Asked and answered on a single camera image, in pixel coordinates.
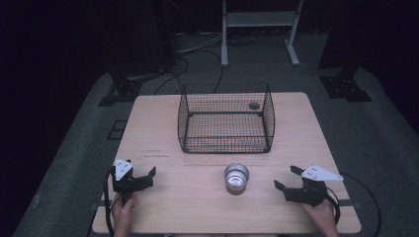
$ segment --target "white metal frame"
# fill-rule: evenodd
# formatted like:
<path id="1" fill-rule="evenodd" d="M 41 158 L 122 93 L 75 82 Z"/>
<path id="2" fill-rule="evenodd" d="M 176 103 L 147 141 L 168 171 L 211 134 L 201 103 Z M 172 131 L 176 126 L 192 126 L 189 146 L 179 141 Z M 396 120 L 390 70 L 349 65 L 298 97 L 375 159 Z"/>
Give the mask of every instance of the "white metal frame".
<path id="1" fill-rule="evenodd" d="M 296 33 L 296 27 L 298 26 L 302 2 L 303 0 L 298 0 L 295 11 L 228 13 L 226 9 L 226 0 L 223 0 L 221 65 L 228 65 L 227 28 L 291 26 L 290 38 L 285 39 L 285 43 L 293 66 L 299 66 L 298 57 L 293 49 L 293 40 Z"/>

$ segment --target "wooden table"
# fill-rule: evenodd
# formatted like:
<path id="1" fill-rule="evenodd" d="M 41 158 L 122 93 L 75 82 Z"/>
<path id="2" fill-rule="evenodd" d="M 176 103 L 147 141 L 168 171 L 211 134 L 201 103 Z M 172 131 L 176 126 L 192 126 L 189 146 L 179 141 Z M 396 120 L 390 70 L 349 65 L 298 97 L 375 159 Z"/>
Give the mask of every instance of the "wooden table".
<path id="1" fill-rule="evenodd" d="M 276 128 L 271 152 L 265 154 L 187 154 L 177 137 L 180 96 L 140 96 L 132 108 L 117 158 L 131 159 L 133 175 L 156 166 L 154 187 L 138 193 L 133 211 L 135 233 L 287 234 L 318 232 L 298 203 L 285 201 L 274 179 L 300 188 L 290 171 L 316 164 L 338 173 L 311 104 L 303 93 L 272 94 Z M 246 191 L 229 194 L 223 172 L 241 163 L 250 171 Z M 348 199 L 342 182 L 326 182 L 339 199 Z M 341 207 L 340 233 L 361 230 L 352 206 Z M 93 226 L 108 232 L 99 207 Z"/>

